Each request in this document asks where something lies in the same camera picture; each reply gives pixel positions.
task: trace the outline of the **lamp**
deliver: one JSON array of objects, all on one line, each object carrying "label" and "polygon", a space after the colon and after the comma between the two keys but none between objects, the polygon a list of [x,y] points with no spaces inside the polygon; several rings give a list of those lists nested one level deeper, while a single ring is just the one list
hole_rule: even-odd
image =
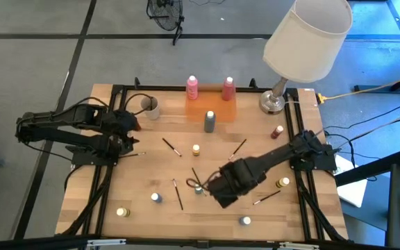
[{"label": "lamp", "polygon": [[311,83],[324,78],[351,28],[346,0],[296,0],[265,45],[263,60],[281,79],[260,97],[260,108],[277,114],[285,105],[288,80]]}]

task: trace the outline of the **yellow cable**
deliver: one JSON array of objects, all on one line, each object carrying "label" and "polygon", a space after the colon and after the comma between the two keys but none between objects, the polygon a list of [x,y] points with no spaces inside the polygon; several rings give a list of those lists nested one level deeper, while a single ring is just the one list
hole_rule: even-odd
[{"label": "yellow cable", "polygon": [[368,90],[361,90],[361,91],[357,91],[357,92],[340,94],[340,95],[337,95],[337,96],[334,96],[334,97],[324,97],[321,94],[318,94],[318,96],[319,96],[319,99],[320,99],[321,103],[324,103],[325,100],[332,100],[332,99],[336,99],[336,98],[339,98],[339,97],[346,97],[346,96],[349,96],[349,95],[352,95],[352,94],[359,94],[359,93],[369,92],[369,91],[373,91],[373,90],[380,90],[381,88],[385,88],[385,87],[394,85],[396,83],[400,83],[400,80],[399,81],[395,81],[393,83],[388,83],[388,84],[385,84],[385,85],[382,85],[382,86],[379,86],[379,87],[373,87],[373,88],[368,89]]}]

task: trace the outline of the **concrete floor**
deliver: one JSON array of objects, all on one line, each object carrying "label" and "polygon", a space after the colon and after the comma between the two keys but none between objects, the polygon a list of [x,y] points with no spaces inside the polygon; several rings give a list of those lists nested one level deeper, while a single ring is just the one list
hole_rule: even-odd
[{"label": "concrete floor", "polygon": [[[89,3],[90,0],[0,0],[0,33],[79,33]],[[228,0],[222,5],[205,6],[184,1],[184,4],[185,33],[272,33],[292,0],[257,3]],[[350,34],[400,34],[386,3],[352,1],[350,4],[353,8]],[[144,9],[145,1],[99,1],[88,33],[167,33],[145,16]],[[261,60],[265,43],[265,40],[179,40],[173,47],[170,40],[86,40],[66,104],[89,96],[94,83],[132,84],[135,76],[143,85],[182,85],[190,74],[205,83],[222,81],[231,75],[239,86],[247,86],[255,78],[259,86],[268,87],[280,76]],[[75,45],[76,40],[0,40],[0,158],[6,162],[0,167],[0,240],[11,237],[38,155],[17,143],[13,136],[15,120],[27,111],[55,108]],[[359,40],[344,43],[326,78],[290,86],[315,88],[323,95],[333,96],[350,92],[357,84],[380,85],[397,79],[400,79],[400,41]],[[346,126],[399,105],[400,95],[359,94],[328,101],[320,109],[325,126]],[[333,132],[352,138],[399,114],[400,110],[349,131]],[[400,140],[392,141],[392,133],[400,135],[400,123],[354,142],[355,150],[377,157],[400,151]],[[339,138],[329,141],[336,146],[343,142]],[[69,155],[59,144],[53,146],[53,151]],[[356,157],[359,165],[369,161]],[[68,162],[50,157],[26,232],[28,238],[53,235],[68,172]],[[345,219],[352,240],[383,244],[383,231],[351,217]]]}]

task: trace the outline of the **lamp base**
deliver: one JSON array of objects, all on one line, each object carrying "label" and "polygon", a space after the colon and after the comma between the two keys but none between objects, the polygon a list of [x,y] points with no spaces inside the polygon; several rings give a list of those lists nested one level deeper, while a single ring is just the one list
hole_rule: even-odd
[{"label": "lamp base", "polygon": [[263,92],[260,96],[259,106],[263,112],[270,115],[277,115],[282,111],[283,107],[285,107],[285,99],[282,96],[274,98],[271,96],[271,90]]}]

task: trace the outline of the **wooden table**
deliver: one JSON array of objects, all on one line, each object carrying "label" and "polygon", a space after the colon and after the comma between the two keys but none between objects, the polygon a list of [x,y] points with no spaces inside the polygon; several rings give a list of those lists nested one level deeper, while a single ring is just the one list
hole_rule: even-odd
[{"label": "wooden table", "polygon": [[[109,103],[112,85],[96,84],[92,96]],[[237,93],[234,122],[219,122],[214,133],[204,133],[203,122],[190,121],[185,112],[185,93],[173,91],[143,91],[157,98],[160,117],[148,120],[138,115],[142,131],[133,132],[140,142],[134,144],[134,152],[146,151],[143,156],[123,158],[114,168],[108,196],[102,235],[123,238],[160,239],[209,239],[209,240],[288,240],[302,241],[303,229],[294,173],[288,162],[272,168],[267,180],[254,188],[248,195],[240,197],[228,208],[223,209],[212,196],[195,194],[185,183],[194,178],[195,168],[200,180],[205,181],[211,173],[227,163],[236,147],[247,139],[234,159],[259,156],[289,142],[284,131],[276,140],[269,134],[278,125],[285,130],[285,114],[266,115],[258,107],[260,93]],[[137,93],[129,91],[128,96]],[[306,129],[320,131],[322,121],[316,104],[315,92],[299,89],[301,113]],[[127,109],[140,110],[141,98],[134,98]],[[167,139],[183,157],[178,157],[163,141]],[[319,139],[325,140],[323,133]],[[192,155],[193,144],[200,145],[200,156]],[[60,233],[67,229],[88,202],[94,166],[84,166],[70,178],[61,213],[56,227]],[[329,222],[347,238],[340,200],[332,176],[323,171],[314,171],[315,186],[322,209]],[[274,192],[275,182],[288,177],[291,184],[281,189],[276,196],[254,206],[253,202]],[[184,210],[178,203],[172,183],[178,183]],[[151,200],[151,194],[162,195],[163,202]],[[116,215],[120,207],[131,210],[131,216]],[[90,232],[94,232],[97,219],[94,209]],[[252,223],[240,226],[238,219],[250,216]],[[316,238],[311,209],[308,208],[311,233]]]}]

